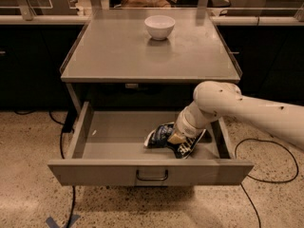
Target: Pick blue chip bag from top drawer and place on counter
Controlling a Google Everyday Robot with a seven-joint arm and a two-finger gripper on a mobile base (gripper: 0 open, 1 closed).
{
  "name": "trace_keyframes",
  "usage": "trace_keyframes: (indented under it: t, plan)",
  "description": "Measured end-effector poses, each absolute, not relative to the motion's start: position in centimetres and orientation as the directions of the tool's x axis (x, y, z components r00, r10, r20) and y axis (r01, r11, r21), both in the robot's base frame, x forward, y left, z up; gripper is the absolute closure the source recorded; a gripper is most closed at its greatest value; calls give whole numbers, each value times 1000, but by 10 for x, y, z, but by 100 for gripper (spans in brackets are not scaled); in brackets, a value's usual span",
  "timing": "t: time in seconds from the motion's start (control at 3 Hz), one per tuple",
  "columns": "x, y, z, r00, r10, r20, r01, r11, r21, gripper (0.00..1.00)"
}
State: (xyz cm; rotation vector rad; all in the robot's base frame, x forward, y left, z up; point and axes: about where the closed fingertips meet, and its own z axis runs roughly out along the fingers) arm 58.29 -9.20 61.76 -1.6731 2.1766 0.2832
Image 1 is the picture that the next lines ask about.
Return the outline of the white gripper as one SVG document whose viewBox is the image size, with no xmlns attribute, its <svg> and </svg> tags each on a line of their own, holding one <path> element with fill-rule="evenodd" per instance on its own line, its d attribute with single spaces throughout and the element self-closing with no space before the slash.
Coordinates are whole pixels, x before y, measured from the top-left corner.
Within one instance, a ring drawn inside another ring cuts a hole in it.
<svg viewBox="0 0 304 228">
<path fill-rule="evenodd" d="M 196 138 L 205 128 L 201 111 L 196 106 L 187 106 L 175 122 L 176 130 L 169 136 L 168 142 L 172 144 L 184 143 L 186 137 Z"/>
</svg>

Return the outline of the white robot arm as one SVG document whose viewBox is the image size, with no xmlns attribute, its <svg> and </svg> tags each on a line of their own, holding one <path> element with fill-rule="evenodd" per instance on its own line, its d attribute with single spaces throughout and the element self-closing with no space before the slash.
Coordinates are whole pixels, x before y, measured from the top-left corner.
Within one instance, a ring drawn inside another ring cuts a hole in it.
<svg viewBox="0 0 304 228">
<path fill-rule="evenodd" d="M 247 97 L 234 84 L 214 81 L 196 86 L 193 102 L 180 113 L 168 141 L 177 144 L 186 138 L 196 138 L 206 125 L 223 116 L 252 124 L 304 149 L 303 106 Z"/>
</svg>

